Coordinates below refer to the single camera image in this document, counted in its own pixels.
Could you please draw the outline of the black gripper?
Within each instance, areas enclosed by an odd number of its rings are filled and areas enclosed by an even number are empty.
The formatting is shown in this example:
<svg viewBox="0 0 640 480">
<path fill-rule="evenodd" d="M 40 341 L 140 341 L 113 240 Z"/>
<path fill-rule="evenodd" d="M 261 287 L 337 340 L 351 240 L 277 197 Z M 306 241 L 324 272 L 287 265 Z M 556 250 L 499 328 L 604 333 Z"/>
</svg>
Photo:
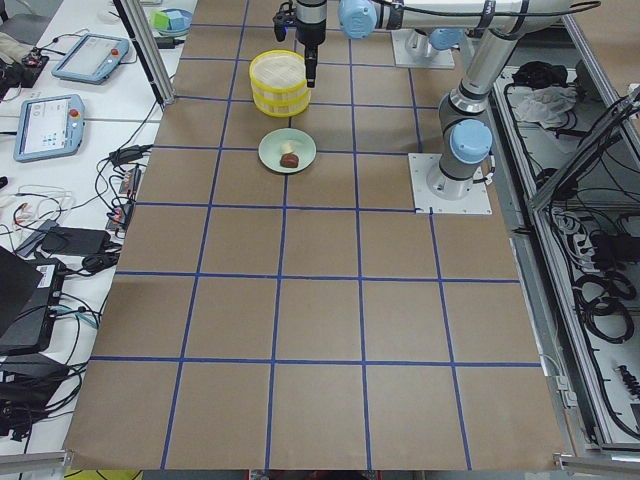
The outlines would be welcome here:
<svg viewBox="0 0 640 480">
<path fill-rule="evenodd" d="M 307 23 L 297 21 L 297 40 L 304 46 L 305 72 L 308 88 L 316 83 L 316 62 L 318 48 L 326 38 L 326 21 Z"/>
</svg>

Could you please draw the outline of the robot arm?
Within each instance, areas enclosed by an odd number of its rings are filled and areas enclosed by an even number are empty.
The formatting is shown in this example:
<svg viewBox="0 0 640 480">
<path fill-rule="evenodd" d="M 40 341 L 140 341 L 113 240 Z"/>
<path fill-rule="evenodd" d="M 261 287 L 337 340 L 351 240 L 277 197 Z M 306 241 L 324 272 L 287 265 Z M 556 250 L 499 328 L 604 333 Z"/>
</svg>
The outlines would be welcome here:
<svg viewBox="0 0 640 480">
<path fill-rule="evenodd" d="M 475 98 L 486 93 L 523 35 L 600 5 L 599 1 L 341 1 L 338 20 L 351 39 L 364 39 L 375 30 L 409 27 L 481 30 L 481 45 L 462 82 L 465 95 Z"/>
<path fill-rule="evenodd" d="M 435 193 L 446 200 L 456 201 L 468 194 L 476 170 L 489 156 L 493 134 L 481 115 L 517 41 L 516 36 L 486 30 L 460 83 L 440 103 L 444 151 L 431 183 Z"/>
</svg>

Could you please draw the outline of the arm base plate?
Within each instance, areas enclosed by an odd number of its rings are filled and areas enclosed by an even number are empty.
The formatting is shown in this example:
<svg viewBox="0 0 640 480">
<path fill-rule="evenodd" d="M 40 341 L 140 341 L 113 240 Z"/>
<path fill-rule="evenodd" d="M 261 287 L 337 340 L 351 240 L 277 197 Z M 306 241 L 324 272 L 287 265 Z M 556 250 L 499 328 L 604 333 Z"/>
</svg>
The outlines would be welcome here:
<svg viewBox="0 0 640 480">
<path fill-rule="evenodd" d="M 414 211 L 419 214 L 480 215 L 493 213 L 482 168 L 472 178 L 452 180 L 440 169 L 441 154 L 410 153 L 409 172 Z"/>
<path fill-rule="evenodd" d="M 392 33 L 395 65 L 403 68 L 453 69 L 452 49 L 462 31 L 453 28 L 402 29 Z"/>
</svg>

